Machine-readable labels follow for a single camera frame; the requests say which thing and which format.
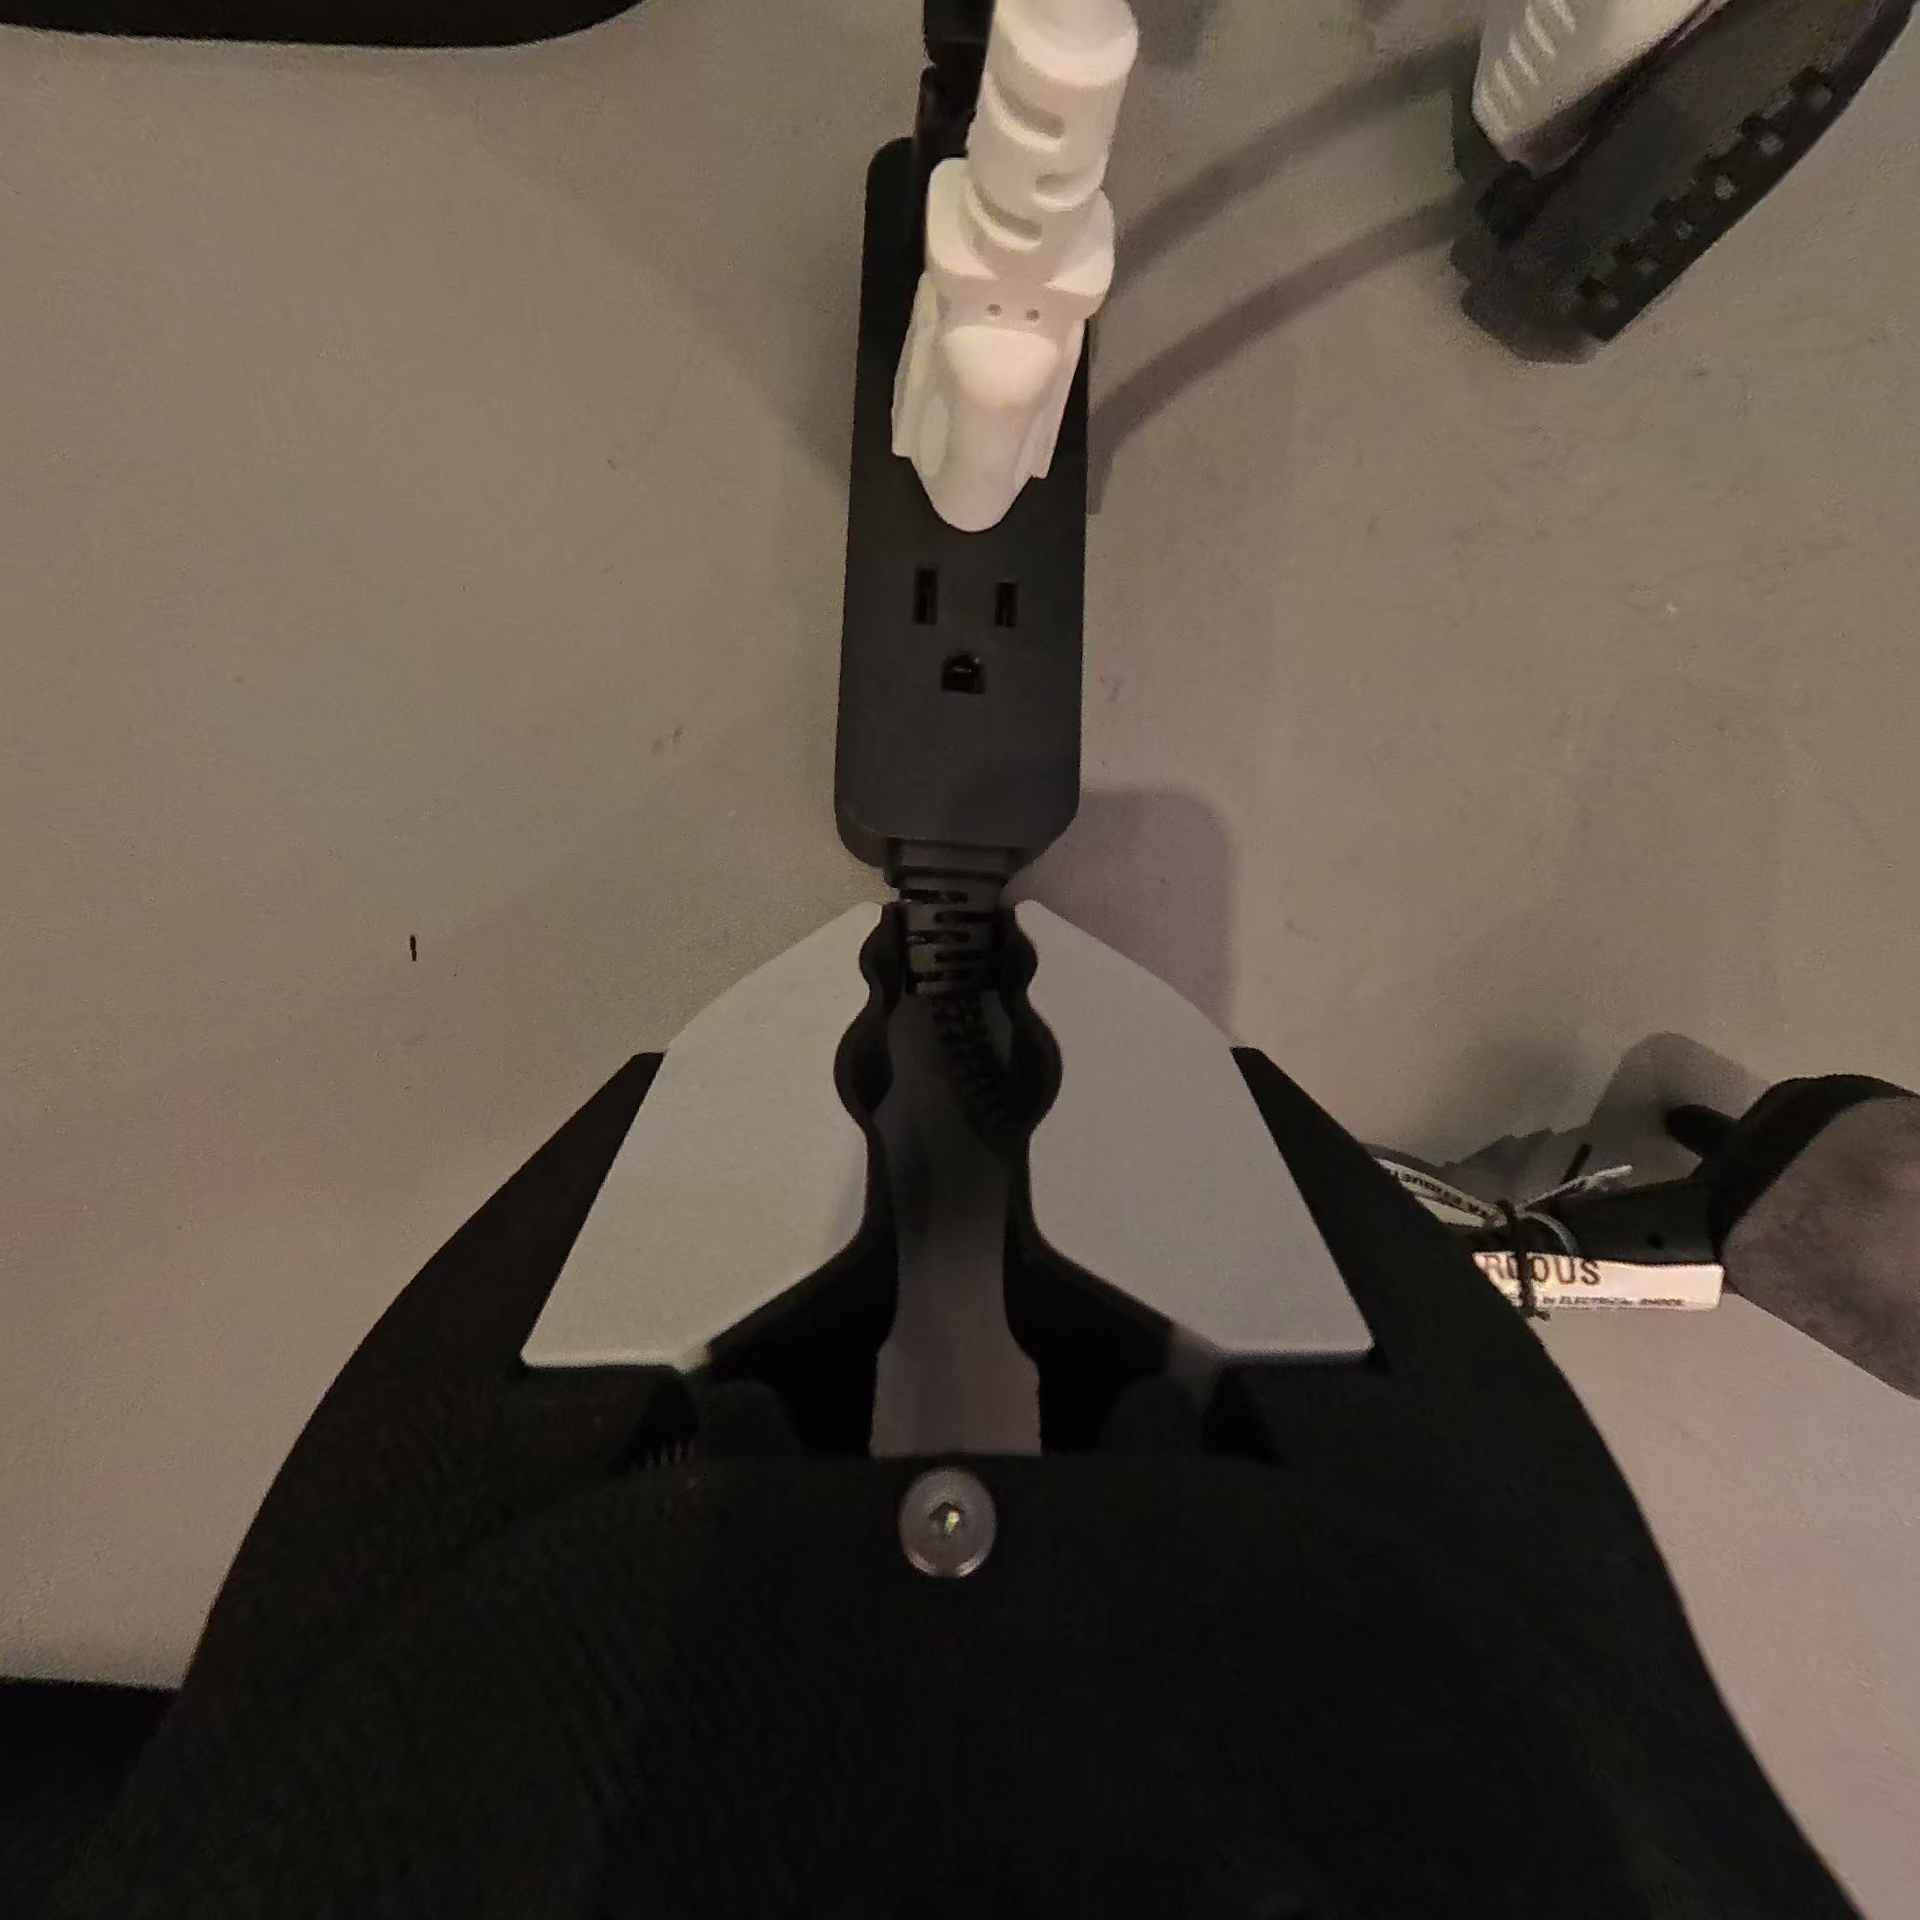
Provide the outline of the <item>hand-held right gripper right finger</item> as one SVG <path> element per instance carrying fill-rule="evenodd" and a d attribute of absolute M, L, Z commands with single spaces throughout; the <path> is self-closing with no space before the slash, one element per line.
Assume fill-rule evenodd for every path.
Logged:
<path fill-rule="evenodd" d="M 1042 1244 L 1211 1360 L 1365 1357 L 1370 1328 L 1223 1031 L 1042 903 L 1020 906 L 1020 931 L 1059 1059 L 1026 1146 Z"/>

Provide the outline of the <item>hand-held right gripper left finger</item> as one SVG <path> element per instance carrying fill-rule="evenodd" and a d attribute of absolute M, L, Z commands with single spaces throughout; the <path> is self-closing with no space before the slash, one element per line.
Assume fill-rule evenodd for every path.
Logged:
<path fill-rule="evenodd" d="M 522 1347 L 535 1372 L 692 1373 L 858 1239 L 871 1157 L 834 1068 L 871 1003 L 860 903 L 667 1044 Z"/>

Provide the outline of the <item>black power strip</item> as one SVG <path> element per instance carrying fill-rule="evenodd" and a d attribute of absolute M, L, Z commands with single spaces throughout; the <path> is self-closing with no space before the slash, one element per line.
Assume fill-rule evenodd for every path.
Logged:
<path fill-rule="evenodd" d="M 1081 800 L 1089 373 L 1049 471 L 987 532 L 950 527 L 891 448 L 895 362 L 921 277 L 921 158 L 867 173 L 831 804 L 873 867 L 987 847 L 1021 867 Z"/>

